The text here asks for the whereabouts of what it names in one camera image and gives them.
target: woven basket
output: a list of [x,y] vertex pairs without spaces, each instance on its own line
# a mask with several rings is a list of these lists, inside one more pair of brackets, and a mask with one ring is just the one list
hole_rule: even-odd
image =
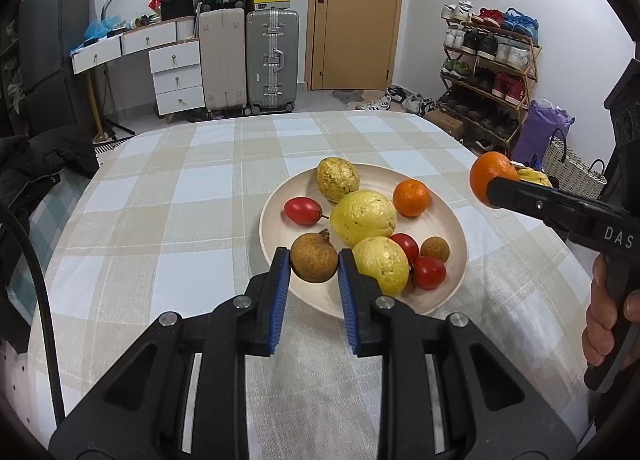
[[[556,132],[560,132],[562,139],[555,136]],[[551,134],[542,160],[545,173],[558,179],[560,189],[587,198],[598,198],[607,185],[607,180],[602,174],[591,171],[595,163],[602,163],[604,172],[604,162],[600,159],[596,159],[591,166],[587,167],[575,151],[567,147],[564,132],[559,128]]]

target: basket handle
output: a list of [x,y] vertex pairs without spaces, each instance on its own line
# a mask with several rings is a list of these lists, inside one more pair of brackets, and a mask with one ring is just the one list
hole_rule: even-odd
[[562,132],[561,129],[556,128],[554,132],[551,134],[551,138],[549,139],[549,146],[551,146],[551,142],[554,140],[554,137],[556,136],[556,132],[562,133],[562,142],[564,143],[564,151],[562,152],[562,159],[560,159],[560,163],[564,164],[564,161],[566,161],[566,135],[564,135],[564,132]]
[[595,164],[596,164],[596,163],[600,163],[600,164],[602,164],[602,171],[601,171],[601,173],[600,173],[600,175],[602,175],[602,174],[604,173],[604,168],[605,168],[605,166],[604,166],[604,161],[603,161],[602,159],[596,159],[595,161],[593,161],[593,164],[591,164],[591,166],[589,166],[589,169],[588,169],[587,171],[591,171],[591,168],[592,168],[593,166],[595,166]]

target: silver bolt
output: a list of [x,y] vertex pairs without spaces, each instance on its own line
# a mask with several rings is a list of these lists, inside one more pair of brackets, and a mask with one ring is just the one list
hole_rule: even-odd
[[462,312],[454,312],[451,314],[449,321],[453,326],[459,326],[460,328],[469,324],[469,318]]
[[234,307],[236,309],[248,309],[253,301],[249,296],[236,296],[234,298]]
[[376,305],[379,309],[392,309],[396,304],[396,300],[389,296],[380,296],[376,299]]
[[160,325],[173,326],[178,321],[178,315],[175,312],[164,312],[158,318]]

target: plate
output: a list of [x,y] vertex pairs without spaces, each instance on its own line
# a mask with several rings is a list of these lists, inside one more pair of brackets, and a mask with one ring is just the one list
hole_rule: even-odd
[[[372,166],[371,164],[354,164],[354,166],[360,175],[360,189],[373,189],[389,199],[393,198],[396,185],[410,178],[386,167]],[[260,245],[264,257],[270,265],[276,247],[290,248],[300,235],[320,232],[325,228],[330,231],[331,243],[337,251],[348,247],[335,234],[329,221],[325,218],[311,226],[301,226],[291,221],[284,214],[284,204],[287,200],[297,196],[308,196],[316,200],[322,206],[322,212],[325,215],[329,215],[335,206],[318,190],[315,168],[303,171],[279,185],[267,200],[260,215]],[[417,313],[433,312],[453,296],[465,276],[466,238],[460,222],[446,202],[431,191],[431,206],[421,216],[407,218],[398,214],[396,233],[411,235],[418,245],[421,245],[430,236],[441,236],[449,243],[451,255],[445,264],[447,278],[443,284],[433,291],[422,291],[410,287],[399,296],[400,300],[412,307]],[[321,312],[344,319],[337,274],[324,283],[307,283],[292,273],[289,292]]]

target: wooden door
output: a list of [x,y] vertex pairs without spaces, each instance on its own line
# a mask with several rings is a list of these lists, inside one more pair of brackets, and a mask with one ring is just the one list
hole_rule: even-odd
[[398,0],[316,0],[311,88],[384,89],[399,6]]

